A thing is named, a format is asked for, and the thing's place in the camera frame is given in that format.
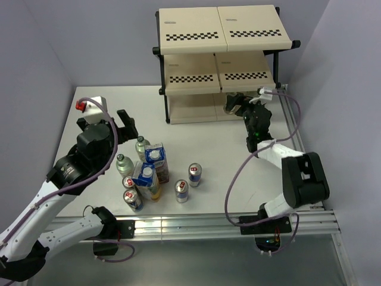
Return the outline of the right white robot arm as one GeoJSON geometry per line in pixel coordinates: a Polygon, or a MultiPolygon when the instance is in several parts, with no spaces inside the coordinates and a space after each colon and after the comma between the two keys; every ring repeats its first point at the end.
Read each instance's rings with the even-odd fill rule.
{"type": "Polygon", "coordinates": [[[278,167],[282,173],[282,192],[275,199],[264,203],[264,214],[257,219],[258,227],[271,232],[279,223],[278,218],[290,214],[295,209],[319,203],[330,197],[330,189],[319,155],[315,152],[303,153],[284,146],[296,133],[286,139],[274,139],[269,132],[272,113],[261,100],[266,95],[277,95],[289,100],[293,98],[276,91],[264,91],[259,97],[238,93],[226,96],[225,111],[235,107],[237,116],[244,120],[249,157],[260,158],[278,167]]]}

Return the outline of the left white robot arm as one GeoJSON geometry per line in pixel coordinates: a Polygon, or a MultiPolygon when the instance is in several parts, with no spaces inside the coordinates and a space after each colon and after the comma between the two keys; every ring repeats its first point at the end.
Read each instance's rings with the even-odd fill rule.
{"type": "Polygon", "coordinates": [[[138,137],[135,121],[125,110],[90,124],[77,120],[82,132],[68,154],[59,159],[30,205],[1,234],[1,278],[22,282],[35,276],[58,253],[86,239],[114,242],[119,232],[115,216],[106,207],[62,228],[47,231],[56,215],[109,168],[117,147],[138,137]]]}

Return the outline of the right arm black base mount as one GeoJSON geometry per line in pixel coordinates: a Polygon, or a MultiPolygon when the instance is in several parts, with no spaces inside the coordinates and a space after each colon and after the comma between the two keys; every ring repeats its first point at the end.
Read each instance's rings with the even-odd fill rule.
{"type": "MultiPolygon", "coordinates": [[[[256,215],[239,216],[239,223],[248,224],[265,218],[267,215],[264,209],[261,209],[256,215]]],[[[292,232],[292,225],[288,217],[281,217],[254,226],[241,226],[240,232],[242,235],[288,234],[292,232]]]]}

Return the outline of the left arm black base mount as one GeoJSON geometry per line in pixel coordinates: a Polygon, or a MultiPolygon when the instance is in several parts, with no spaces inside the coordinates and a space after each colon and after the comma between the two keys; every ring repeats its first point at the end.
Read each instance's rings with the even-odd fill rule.
{"type": "Polygon", "coordinates": [[[98,235],[101,239],[132,239],[135,235],[134,220],[116,220],[106,223],[98,235]]]}

